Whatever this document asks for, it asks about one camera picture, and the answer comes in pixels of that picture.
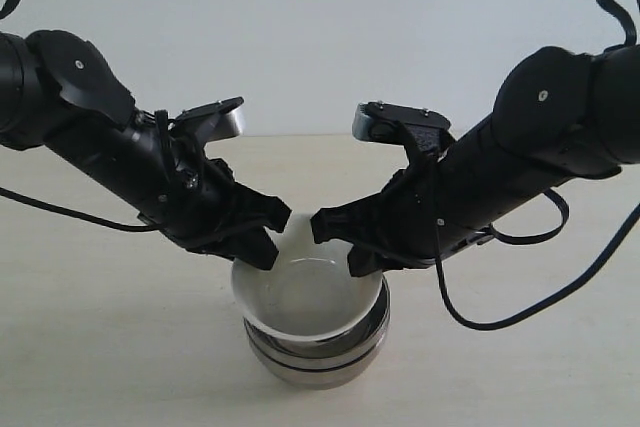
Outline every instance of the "metal bowl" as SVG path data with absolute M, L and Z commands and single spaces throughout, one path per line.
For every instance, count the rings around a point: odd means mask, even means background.
M 389 327 L 389 286 L 353 328 L 321 341 L 292 342 L 271 337 L 244 321 L 251 349 L 280 379 L 310 389 L 330 389 L 355 379 L 382 348 Z

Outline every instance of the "white bowl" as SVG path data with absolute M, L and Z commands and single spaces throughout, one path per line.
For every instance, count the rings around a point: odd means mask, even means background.
M 265 334 L 294 342 L 338 336 L 371 310 L 382 272 L 351 277 L 351 244 L 315 244 L 310 215 L 292 215 L 282 234 L 272 234 L 280 255 L 272 270 L 233 263 L 231 285 L 244 318 Z

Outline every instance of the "white table surface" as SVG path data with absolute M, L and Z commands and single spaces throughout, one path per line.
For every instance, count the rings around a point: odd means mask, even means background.
M 350 137 L 211 145 L 238 180 L 315 211 L 377 191 L 401 148 Z M 0 152 L 0 185 L 135 221 L 135 212 L 49 151 Z M 640 167 L 563 187 L 566 231 L 446 263 L 476 320 L 519 310 L 579 275 L 640 197 Z M 499 225 L 555 225 L 535 200 Z M 638 426 L 640 228 L 583 290 L 523 324 L 474 332 L 445 312 L 435 272 L 387 274 L 387 343 L 352 383 L 299 391 L 253 357 L 230 264 L 156 233 L 124 234 L 0 200 L 0 426 Z

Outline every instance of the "stainless steel bowl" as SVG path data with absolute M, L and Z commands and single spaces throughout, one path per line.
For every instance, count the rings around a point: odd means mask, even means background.
M 382 348 L 389 328 L 389 286 L 382 288 L 369 313 L 352 329 L 311 342 L 279 340 L 244 321 L 251 349 L 270 372 L 305 388 L 329 389 L 355 379 Z

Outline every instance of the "background wall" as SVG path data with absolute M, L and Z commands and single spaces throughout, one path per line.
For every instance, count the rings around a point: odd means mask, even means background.
M 242 95 L 249 135 L 349 132 L 376 99 L 468 128 L 539 47 L 623 38 L 594 0 L 24 0 L 1 28 L 90 39 L 146 110 Z

